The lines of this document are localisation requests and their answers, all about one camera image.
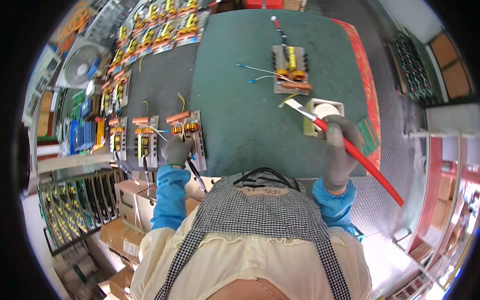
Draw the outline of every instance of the black glove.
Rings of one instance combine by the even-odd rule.
[[[324,186],[327,190],[338,191],[346,188],[350,173],[358,163],[345,151],[343,137],[360,151],[363,149],[363,142],[358,128],[344,117],[330,115],[323,120],[328,124],[328,129],[327,132],[319,132],[318,137],[321,140],[326,139],[328,144]]]
[[[190,149],[192,148],[193,140],[187,138],[183,142],[177,135],[174,136],[170,142],[162,147],[161,153],[167,165],[185,167],[185,161],[188,158]]]

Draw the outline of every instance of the white wire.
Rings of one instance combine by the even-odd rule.
[[[288,79],[288,78],[280,77],[280,75],[279,75],[279,76],[262,76],[262,77],[255,78],[253,81],[255,82],[255,81],[257,81],[257,80],[259,80],[259,79],[262,79],[262,78],[265,78],[265,77],[280,78],[280,79],[285,79],[285,80],[290,81],[290,82],[294,82],[293,80],[290,80],[290,79]]]
[[[144,232],[144,227],[142,225],[142,220],[140,219],[140,211],[138,210],[138,202],[137,202],[137,194],[133,194],[133,199],[135,201],[135,227],[137,227],[137,218],[139,221],[140,225],[140,230],[142,233]]]
[[[263,72],[267,72],[267,73],[271,73],[271,74],[275,74],[277,76],[281,76],[289,81],[291,81],[290,79],[288,79],[287,77],[283,76],[283,75],[280,75],[278,73],[275,73],[275,72],[272,72],[272,71],[267,71],[267,70],[263,70],[263,69],[258,69],[258,68],[254,68],[254,67],[251,67],[251,66],[246,66],[246,65],[241,65],[241,64],[237,64],[237,66],[241,66],[241,67],[244,67],[244,68],[249,68],[249,69],[253,69],[253,70],[259,70],[259,71],[263,71]]]
[[[153,127],[152,125],[138,124],[138,126],[141,127],[141,128],[150,128],[150,129],[152,129],[152,130],[155,131],[162,139],[164,139],[165,142],[168,142],[168,140],[160,133],[160,131],[158,131],[157,129],[155,129],[155,127]]]
[[[168,143],[168,140],[167,140],[160,132],[156,131],[156,133],[158,133],[158,135],[160,135],[160,137],[161,137],[162,139],[164,139],[165,142]]]

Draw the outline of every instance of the black cable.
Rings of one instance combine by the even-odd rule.
[[[120,157],[119,157],[118,152],[114,150],[114,151],[113,151],[113,154],[115,155],[115,158],[116,158],[115,161],[116,161],[117,164],[119,165],[119,168],[120,168],[123,172],[125,172],[125,174],[129,174],[129,175],[133,178],[133,180],[138,181],[137,178],[135,178],[135,176],[132,174],[132,172],[130,172],[130,171],[121,163],[121,160],[120,160]]]
[[[144,159],[145,180],[147,181],[147,196],[150,196],[150,177],[148,177],[147,157],[144,155],[143,159]]]

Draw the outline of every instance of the label on apron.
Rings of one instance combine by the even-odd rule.
[[[255,195],[264,195],[264,196],[272,196],[272,197],[280,197],[283,195],[288,194],[289,188],[276,188],[266,186],[264,188],[250,188],[248,186],[243,188],[236,188],[240,192],[242,192],[245,196],[255,196]]]

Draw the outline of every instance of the red-handled brush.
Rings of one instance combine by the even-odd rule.
[[[305,107],[303,107],[300,103],[298,103],[295,99],[289,99],[279,105],[282,107],[283,104],[287,104],[288,106],[292,107],[310,121],[312,121],[315,125],[320,127],[324,132],[326,132],[328,125],[322,119],[317,118],[314,114],[307,111]],[[375,179],[387,190],[387,192],[392,196],[392,198],[398,203],[399,206],[403,205],[402,197],[395,191],[393,186],[388,182],[388,180],[380,173],[380,171],[375,168],[375,166],[368,160],[365,155],[363,155],[359,149],[357,149],[350,141],[346,138],[343,138],[345,142],[345,150],[354,158],[356,159],[367,171],[372,174]]]

